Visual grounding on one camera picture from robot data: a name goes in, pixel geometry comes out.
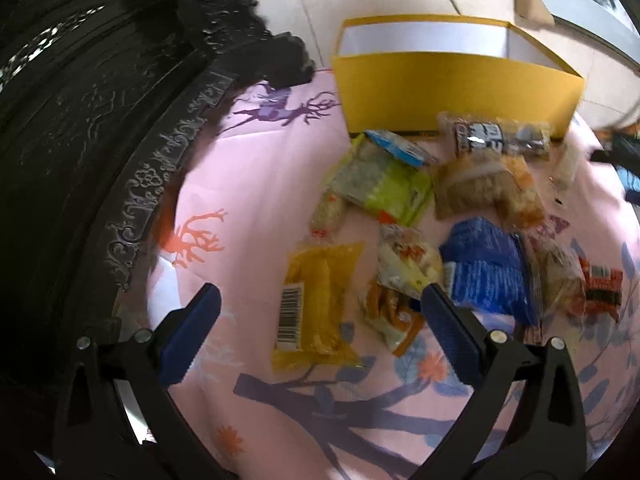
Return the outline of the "clear bag of snacks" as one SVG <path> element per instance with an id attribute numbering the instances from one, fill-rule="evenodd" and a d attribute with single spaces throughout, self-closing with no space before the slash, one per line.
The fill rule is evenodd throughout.
<path id="1" fill-rule="evenodd" d="M 586 302 L 586 281 L 573 249 L 549 237 L 529 237 L 540 276 L 544 310 L 581 315 Z"/>

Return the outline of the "red-black snack packet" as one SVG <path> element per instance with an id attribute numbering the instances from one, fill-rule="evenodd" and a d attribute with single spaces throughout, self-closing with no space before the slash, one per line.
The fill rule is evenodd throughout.
<path id="1" fill-rule="evenodd" d="M 620 319 L 624 272 L 609 266 L 596 266 L 578 258 L 585 278 L 585 307 L 590 315 L 607 314 L 615 323 Z"/>

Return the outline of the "blue snack bag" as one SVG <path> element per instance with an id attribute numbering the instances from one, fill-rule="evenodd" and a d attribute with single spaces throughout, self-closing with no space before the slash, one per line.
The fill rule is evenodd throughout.
<path id="1" fill-rule="evenodd" d="M 473 217 L 454 225 L 439 252 L 444 287 L 455 304 L 510 315 L 524 326 L 538 322 L 539 307 L 521 234 Z"/>

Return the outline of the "peanut snack packet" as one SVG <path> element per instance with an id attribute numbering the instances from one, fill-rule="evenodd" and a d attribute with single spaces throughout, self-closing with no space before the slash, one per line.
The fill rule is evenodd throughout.
<path id="1" fill-rule="evenodd" d="M 440 252 L 421 232 L 397 224 L 380 226 L 378 266 L 360 297 L 360 308 L 394 356 L 403 356 L 425 325 L 423 289 L 443 282 Z"/>

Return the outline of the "yellow barcode snack packet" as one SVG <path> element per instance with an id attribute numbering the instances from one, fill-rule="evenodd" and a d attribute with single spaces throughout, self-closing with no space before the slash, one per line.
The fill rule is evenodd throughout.
<path id="1" fill-rule="evenodd" d="M 360 365 L 341 325 L 362 251 L 359 242 L 308 246 L 290 255 L 271 353 L 274 370 Z"/>

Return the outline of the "brown kraft snack bag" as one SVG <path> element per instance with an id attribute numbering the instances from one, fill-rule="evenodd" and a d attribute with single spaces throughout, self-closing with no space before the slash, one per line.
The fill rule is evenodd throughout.
<path id="1" fill-rule="evenodd" d="M 509 228 L 529 229 L 546 218 L 534 177 L 521 155 L 464 154 L 437 166 L 433 182 L 438 220 L 488 207 L 495 207 Z"/>

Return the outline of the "yellow-green snack bag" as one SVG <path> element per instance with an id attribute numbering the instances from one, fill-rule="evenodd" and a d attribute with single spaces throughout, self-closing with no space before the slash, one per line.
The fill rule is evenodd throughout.
<path id="1" fill-rule="evenodd" d="M 326 187 L 368 214 L 401 226 L 413 226 L 433 196 L 428 166 L 405 164 L 364 133 L 352 140 Z"/>

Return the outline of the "pale bun packet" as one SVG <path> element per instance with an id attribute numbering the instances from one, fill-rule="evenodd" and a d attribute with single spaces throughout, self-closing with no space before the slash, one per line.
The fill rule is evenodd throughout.
<path id="1" fill-rule="evenodd" d="M 327 190 L 318 201 L 309 220 L 309 229 L 312 236 L 328 237 L 336 232 L 342 225 L 346 216 L 348 201 Z"/>

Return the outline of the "small blue-white packet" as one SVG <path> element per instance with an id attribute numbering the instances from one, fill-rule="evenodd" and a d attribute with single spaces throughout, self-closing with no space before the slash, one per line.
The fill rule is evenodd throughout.
<path id="1" fill-rule="evenodd" d="M 416 168 L 438 164 L 438 159 L 427 150 L 396 133 L 388 130 L 366 130 L 364 134 L 374 144 L 405 164 Z"/>

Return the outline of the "black-white label snack packet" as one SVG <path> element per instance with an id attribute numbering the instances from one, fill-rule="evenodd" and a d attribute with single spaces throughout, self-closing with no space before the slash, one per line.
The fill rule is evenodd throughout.
<path id="1" fill-rule="evenodd" d="M 525 159 L 548 159 L 552 125 L 473 114 L 440 113 L 438 131 L 454 141 L 457 156 L 491 150 Z"/>

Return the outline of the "dark carved wooden furniture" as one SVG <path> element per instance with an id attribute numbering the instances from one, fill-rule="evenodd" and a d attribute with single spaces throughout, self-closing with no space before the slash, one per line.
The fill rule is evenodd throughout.
<path id="1" fill-rule="evenodd" d="M 210 113 L 306 84 L 256 0 L 1 0 L 1 474 L 58 479 L 76 344 L 116 314 Z"/>

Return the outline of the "yellow cardboard box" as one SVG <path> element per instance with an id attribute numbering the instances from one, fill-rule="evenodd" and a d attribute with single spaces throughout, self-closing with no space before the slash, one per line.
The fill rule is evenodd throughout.
<path id="1" fill-rule="evenodd" d="M 347 129 L 425 132 L 442 113 L 546 122 L 564 136 L 585 81 L 515 25 L 396 14 L 343 22 L 332 58 Z"/>

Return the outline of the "cardboard frame corner protector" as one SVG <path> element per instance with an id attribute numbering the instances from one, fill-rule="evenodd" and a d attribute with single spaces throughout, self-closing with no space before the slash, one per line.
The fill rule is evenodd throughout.
<path id="1" fill-rule="evenodd" d="M 514 12 L 530 26 L 553 27 L 555 20 L 542 0 L 514 0 Z"/>

